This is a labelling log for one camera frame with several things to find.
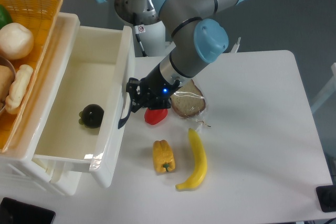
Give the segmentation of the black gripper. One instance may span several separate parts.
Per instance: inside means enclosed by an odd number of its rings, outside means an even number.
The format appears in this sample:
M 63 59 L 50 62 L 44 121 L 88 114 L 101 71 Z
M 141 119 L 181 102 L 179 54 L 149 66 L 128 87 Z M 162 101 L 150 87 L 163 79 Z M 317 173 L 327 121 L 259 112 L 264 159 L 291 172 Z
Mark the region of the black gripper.
M 130 78 L 126 85 L 126 92 L 132 100 L 130 111 L 136 113 L 141 108 L 170 109 L 170 97 L 180 88 L 180 83 L 180 80 L 176 79 L 170 84 L 160 73 L 148 74 L 141 81 Z

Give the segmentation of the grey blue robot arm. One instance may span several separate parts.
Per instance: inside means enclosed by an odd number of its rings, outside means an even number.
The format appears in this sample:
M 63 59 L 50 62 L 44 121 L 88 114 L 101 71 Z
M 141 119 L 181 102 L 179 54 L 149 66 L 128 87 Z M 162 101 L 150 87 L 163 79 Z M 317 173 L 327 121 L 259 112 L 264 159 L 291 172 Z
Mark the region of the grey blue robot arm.
M 96 0 L 104 3 L 108 0 Z M 143 79 L 131 78 L 126 87 L 130 112 L 141 108 L 168 109 L 169 98 L 228 47 L 228 36 L 211 19 L 245 0 L 149 0 L 170 33 L 175 48 Z

